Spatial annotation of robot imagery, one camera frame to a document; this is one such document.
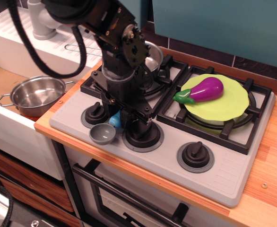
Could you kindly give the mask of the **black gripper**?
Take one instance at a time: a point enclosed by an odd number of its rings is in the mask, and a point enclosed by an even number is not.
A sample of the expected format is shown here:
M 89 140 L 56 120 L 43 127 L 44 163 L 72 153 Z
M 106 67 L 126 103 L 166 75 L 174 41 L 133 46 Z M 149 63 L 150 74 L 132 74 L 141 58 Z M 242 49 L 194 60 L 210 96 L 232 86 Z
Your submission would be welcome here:
M 121 126 L 128 140 L 142 140 L 153 134 L 151 106 L 139 89 L 143 71 L 117 75 L 109 70 L 94 70 L 91 78 L 100 89 L 106 114 L 112 117 L 121 110 Z

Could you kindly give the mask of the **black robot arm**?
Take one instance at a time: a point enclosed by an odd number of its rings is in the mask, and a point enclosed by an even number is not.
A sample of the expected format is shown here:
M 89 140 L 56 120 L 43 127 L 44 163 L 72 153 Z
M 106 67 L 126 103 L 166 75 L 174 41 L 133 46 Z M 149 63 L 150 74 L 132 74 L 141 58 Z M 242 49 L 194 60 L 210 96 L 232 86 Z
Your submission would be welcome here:
M 102 69 L 92 78 L 101 87 L 106 112 L 121 109 L 121 125 L 132 139 L 152 131 L 150 106 L 144 90 L 153 75 L 146 65 L 149 45 L 134 16 L 117 0 L 46 0 L 50 16 L 73 28 L 83 26 L 94 35 L 102 51 Z

